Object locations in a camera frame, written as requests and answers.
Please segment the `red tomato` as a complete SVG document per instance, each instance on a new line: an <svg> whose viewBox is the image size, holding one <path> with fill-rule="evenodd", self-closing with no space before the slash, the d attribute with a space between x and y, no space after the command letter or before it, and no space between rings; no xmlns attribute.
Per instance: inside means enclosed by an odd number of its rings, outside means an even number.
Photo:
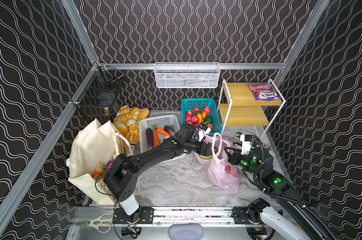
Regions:
<svg viewBox="0 0 362 240"><path fill-rule="evenodd" d="M227 166L225 167L225 172L226 172L227 174L231 174L231 172L232 172L231 166L227 165Z"/></svg>

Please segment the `pink plastic grocery bag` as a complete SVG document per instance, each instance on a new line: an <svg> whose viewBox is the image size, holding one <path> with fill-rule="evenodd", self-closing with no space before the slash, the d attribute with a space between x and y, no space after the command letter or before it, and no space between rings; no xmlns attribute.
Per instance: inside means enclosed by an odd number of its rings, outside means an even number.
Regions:
<svg viewBox="0 0 362 240"><path fill-rule="evenodd" d="M239 171L236 166L228 162L228 156L224 150L226 147L232 148L233 142L219 133L215 133L213 136L206 136L204 142L212 143L214 147L212 159L201 159L197 153L195 153L195 157L202 165L206 177L216 187L228 193L238 192L240 183ZM225 172L227 165L231 166L231 174Z"/></svg>

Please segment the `purple grape candy bag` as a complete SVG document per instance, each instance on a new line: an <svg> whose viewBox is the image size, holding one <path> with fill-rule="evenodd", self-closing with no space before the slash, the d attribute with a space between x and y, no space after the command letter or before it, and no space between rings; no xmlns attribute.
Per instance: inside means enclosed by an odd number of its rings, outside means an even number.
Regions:
<svg viewBox="0 0 362 240"><path fill-rule="evenodd" d="M107 164L107 168L110 168L114 163L114 159L111 159L108 164Z"/></svg>

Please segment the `orange Fox's candy bag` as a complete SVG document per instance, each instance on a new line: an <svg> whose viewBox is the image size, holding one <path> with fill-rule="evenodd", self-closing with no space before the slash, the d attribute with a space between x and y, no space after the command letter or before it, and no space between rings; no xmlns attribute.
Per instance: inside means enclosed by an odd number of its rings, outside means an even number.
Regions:
<svg viewBox="0 0 362 240"><path fill-rule="evenodd" d="M98 166L96 167L96 169L93 171L92 173L92 178L94 180L97 180L98 177L106 170L106 166L103 165L102 163L99 163Z"/></svg>

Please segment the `cream canvas tote bag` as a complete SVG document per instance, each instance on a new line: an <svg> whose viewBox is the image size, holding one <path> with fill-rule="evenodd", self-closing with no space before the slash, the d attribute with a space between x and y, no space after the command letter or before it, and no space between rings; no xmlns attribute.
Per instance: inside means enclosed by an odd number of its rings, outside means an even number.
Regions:
<svg viewBox="0 0 362 240"><path fill-rule="evenodd" d="M97 204L113 205L116 200L102 178L97 180L92 174L99 164L107 166L118 155L131 156L134 150L135 147L131 146L112 122L102 125L94 119L73 140L70 156L66 160L69 182Z"/></svg>

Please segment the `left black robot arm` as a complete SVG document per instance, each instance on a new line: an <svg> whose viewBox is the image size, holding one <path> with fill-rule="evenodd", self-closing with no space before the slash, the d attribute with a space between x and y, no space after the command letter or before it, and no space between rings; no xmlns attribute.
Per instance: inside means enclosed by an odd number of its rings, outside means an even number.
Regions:
<svg viewBox="0 0 362 240"><path fill-rule="evenodd" d="M183 154L195 152L203 156L210 155L214 148L204 140L211 131L212 128L206 125L196 128L192 124L184 124L177 133L151 150L129 157L124 154L117 156L106 170L103 181L125 214L132 216L140 208L134 191L142 173Z"/></svg>

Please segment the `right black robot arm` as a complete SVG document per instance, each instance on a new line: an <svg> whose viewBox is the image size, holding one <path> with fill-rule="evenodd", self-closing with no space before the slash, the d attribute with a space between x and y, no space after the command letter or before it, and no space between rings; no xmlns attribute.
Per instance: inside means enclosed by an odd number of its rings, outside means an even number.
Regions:
<svg viewBox="0 0 362 240"><path fill-rule="evenodd" d="M225 148L229 163L242 167L247 178L251 174L248 180L287 210L311 239L336 240L336 235L304 204L289 180L273 169L273 157L260 138L240 132L237 137L242 141L242 150Z"/></svg>

